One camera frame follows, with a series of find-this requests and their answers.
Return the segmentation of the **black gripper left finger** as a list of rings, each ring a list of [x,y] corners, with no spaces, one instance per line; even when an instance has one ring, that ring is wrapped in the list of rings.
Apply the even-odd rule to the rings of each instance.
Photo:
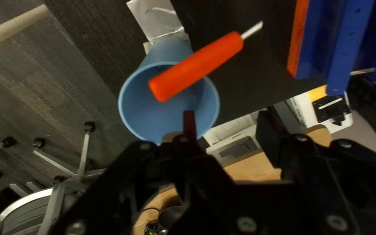
[[[192,109],[186,109],[182,113],[182,133],[188,137],[189,141],[197,139],[195,116]]]

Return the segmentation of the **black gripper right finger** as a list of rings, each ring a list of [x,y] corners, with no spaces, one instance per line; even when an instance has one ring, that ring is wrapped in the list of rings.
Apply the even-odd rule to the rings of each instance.
[[[261,110],[257,116],[256,139],[275,168],[287,164],[286,139],[288,131],[276,113]]]

